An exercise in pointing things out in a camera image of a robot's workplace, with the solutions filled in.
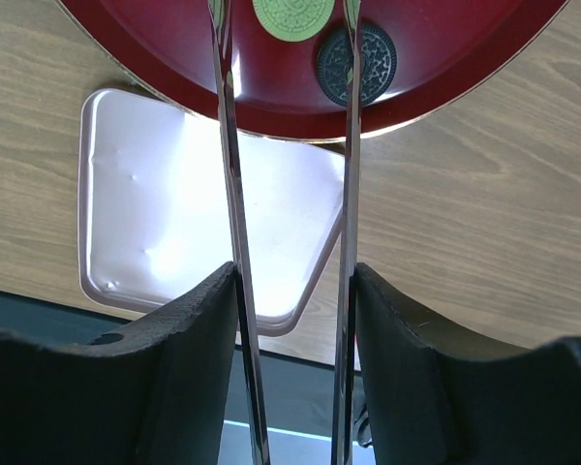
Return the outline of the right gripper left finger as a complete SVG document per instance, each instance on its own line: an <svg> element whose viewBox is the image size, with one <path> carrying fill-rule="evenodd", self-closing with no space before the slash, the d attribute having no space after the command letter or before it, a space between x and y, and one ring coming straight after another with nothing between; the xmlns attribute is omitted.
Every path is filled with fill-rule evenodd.
<svg viewBox="0 0 581 465"><path fill-rule="evenodd" d="M0 331L0 464L214 464L236 270L86 345Z"/></svg>

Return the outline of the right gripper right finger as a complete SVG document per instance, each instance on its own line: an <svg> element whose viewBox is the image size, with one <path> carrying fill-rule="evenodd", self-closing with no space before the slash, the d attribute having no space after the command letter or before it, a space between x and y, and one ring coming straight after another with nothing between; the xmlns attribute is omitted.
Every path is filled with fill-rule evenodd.
<svg viewBox="0 0 581 465"><path fill-rule="evenodd" d="M360 264L357 346L381 464L581 464L581 336L481 335Z"/></svg>

